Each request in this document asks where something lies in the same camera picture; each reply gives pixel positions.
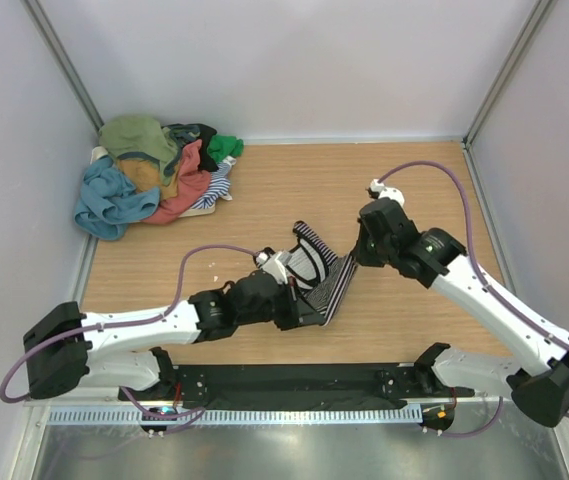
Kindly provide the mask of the white paper scraps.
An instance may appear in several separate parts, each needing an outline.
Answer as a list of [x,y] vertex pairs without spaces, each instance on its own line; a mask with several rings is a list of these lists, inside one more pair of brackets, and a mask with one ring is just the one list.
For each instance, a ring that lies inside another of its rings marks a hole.
[[209,266],[209,269],[211,270],[213,282],[218,282],[219,276],[216,274],[217,273],[217,267],[216,267],[215,262],[211,262],[208,266]]

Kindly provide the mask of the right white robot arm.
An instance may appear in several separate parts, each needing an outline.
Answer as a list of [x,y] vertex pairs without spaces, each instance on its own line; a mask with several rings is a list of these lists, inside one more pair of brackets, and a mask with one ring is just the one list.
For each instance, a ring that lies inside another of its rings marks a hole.
[[510,398],[529,419],[557,426],[569,413],[569,332],[495,283],[466,247],[440,228],[419,231],[401,202],[379,197],[359,212],[354,249],[366,267],[390,266],[473,316],[511,355],[469,354],[435,345],[414,372],[416,387],[436,396],[448,386]]

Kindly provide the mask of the bright green tank top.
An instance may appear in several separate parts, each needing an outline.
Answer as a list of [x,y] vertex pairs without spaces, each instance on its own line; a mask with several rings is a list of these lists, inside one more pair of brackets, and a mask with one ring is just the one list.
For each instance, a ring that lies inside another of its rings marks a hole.
[[207,154],[220,163],[227,157],[237,158],[242,155],[244,141],[235,136],[214,135],[207,147]]

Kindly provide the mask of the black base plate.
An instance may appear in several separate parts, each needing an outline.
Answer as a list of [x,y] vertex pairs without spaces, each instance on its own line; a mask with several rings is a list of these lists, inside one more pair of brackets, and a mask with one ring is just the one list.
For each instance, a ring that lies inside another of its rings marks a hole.
[[471,398],[412,364],[181,365],[138,401],[180,400],[186,408],[249,411],[384,410],[408,399]]

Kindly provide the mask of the mustard yellow tank top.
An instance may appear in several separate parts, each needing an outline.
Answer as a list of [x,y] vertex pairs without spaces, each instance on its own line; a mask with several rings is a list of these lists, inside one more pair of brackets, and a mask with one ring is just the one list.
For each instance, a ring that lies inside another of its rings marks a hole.
[[174,174],[169,183],[164,184],[158,167],[151,161],[138,158],[117,160],[116,167],[133,183],[137,193],[158,188],[161,200],[178,196],[177,175]]

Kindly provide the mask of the light blue tank top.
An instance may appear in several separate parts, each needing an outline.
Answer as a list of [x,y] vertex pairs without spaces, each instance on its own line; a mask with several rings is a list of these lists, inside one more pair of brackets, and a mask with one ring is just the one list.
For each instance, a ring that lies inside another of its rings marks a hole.
[[115,241],[132,223],[150,217],[160,203],[158,187],[138,192],[132,181],[104,155],[85,170],[75,205],[75,224],[94,237]]

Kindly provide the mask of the black white striped tank top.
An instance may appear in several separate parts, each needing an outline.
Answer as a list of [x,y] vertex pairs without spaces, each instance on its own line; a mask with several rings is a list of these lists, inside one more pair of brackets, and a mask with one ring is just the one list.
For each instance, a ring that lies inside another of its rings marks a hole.
[[327,326],[337,314],[358,265],[351,254],[336,254],[306,222],[296,221],[292,232],[297,243],[289,250],[286,269]]

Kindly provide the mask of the white tray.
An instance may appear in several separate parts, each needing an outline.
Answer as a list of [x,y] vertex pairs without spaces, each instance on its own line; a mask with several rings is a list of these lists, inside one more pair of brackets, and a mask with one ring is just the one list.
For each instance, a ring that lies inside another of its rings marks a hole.
[[[97,146],[94,147],[92,152],[91,152],[91,160],[90,163],[93,164],[95,161],[99,160],[102,157],[107,156],[107,150],[104,147],[101,146]],[[186,210],[182,215],[180,215],[180,218],[188,218],[188,217],[196,217],[196,216],[203,216],[203,215],[209,215],[215,212],[215,206],[211,206],[208,208],[190,208],[188,210]]]

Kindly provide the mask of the aluminium frame rail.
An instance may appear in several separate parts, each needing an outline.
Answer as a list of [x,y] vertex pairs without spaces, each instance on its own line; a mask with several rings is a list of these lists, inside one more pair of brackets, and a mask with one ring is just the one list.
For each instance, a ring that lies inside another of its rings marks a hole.
[[320,409],[326,405],[363,408],[397,404],[404,398],[444,398],[450,393],[503,396],[520,407],[569,404],[569,368],[553,360],[532,375],[508,358],[469,355],[440,344],[415,363],[294,365],[173,365],[167,352],[115,355],[101,362],[30,360],[31,400],[48,400],[77,388],[110,389],[138,401],[181,395],[188,407],[210,409]]

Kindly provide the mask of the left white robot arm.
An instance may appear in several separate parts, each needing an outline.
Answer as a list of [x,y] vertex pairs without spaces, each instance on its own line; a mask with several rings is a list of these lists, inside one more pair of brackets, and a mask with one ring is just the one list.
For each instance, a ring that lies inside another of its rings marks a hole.
[[217,341],[268,322],[286,331],[326,319],[296,280],[280,283],[263,270],[156,309],[83,313],[76,302],[65,302],[23,337],[28,394],[44,400],[76,387],[125,387],[163,400],[174,392],[176,376],[162,346]]

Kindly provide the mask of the salmon pink tank top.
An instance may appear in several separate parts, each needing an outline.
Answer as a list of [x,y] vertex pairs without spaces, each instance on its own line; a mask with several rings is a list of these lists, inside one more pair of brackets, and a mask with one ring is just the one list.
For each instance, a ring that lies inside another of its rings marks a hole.
[[157,210],[142,223],[151,225],[166,225],[177,220],[189,210],[193,204],[208,190],[211,183],[211,173],[200,170],[200,148],[202,141],[197,140],[183,148],[176,175],[176,197],[162,200]]

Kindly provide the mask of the olive green tank top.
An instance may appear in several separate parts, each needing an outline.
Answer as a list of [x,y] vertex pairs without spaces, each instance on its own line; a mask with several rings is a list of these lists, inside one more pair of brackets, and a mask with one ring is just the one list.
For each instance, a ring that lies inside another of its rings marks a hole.
[[99,144],[115,159],[150,161],[163,177],[171,177],[179,162],[181,148],[150,116],[117,117],[100,128],[98,138]]

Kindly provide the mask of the blue white striped tank top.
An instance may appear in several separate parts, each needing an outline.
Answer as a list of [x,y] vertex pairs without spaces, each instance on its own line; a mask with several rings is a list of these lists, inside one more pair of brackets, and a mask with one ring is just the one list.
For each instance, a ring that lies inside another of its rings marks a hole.
[[218,170],[211,174],[211,181],[207,190],[195,201],[190,208],[208,208],[216,206],[218,200],[232,199],[230,195],[230,172],[236,164],[236,159],[227,157],[218,164]]

